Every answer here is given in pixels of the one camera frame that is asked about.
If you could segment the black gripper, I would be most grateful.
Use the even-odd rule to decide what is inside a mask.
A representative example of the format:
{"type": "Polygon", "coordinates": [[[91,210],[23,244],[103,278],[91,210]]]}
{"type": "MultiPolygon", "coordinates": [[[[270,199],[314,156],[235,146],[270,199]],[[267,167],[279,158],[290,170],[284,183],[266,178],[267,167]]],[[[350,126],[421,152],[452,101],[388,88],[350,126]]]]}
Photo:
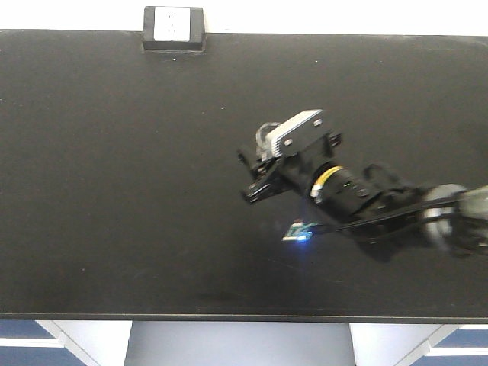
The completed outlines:
{"type": "Polygon", "coordinates": [[[252,182],[241,190],[243,199],[254,204],[285,191],[307,196],[316,178],[333,167],[334,149],[342,142],[340,133],[328,132],[292,156],[281,156],[264,162],[247,146],[237,150],[252,182]]]}

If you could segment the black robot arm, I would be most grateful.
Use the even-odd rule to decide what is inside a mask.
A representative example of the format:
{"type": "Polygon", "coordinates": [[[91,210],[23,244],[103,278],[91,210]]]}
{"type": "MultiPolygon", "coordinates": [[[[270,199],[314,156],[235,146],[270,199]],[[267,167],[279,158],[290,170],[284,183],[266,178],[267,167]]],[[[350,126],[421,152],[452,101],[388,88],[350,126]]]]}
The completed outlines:
{"type": "Polygon", "coordinates": [[[241,148],[239,160],[252,181],[242,191],[250,204],[293,191],[333,218],[333,223],[295,220],[284,241],[305,243],[314,236],[342,234],[370,255],[387,260],[407,245],[420,244],[456,258],[487,254],[487,188],[462,185],[415,186],[388,168],[371,164],[358,177],[334,160],[338,133],[284,139],[286,152],[241,148]]]}

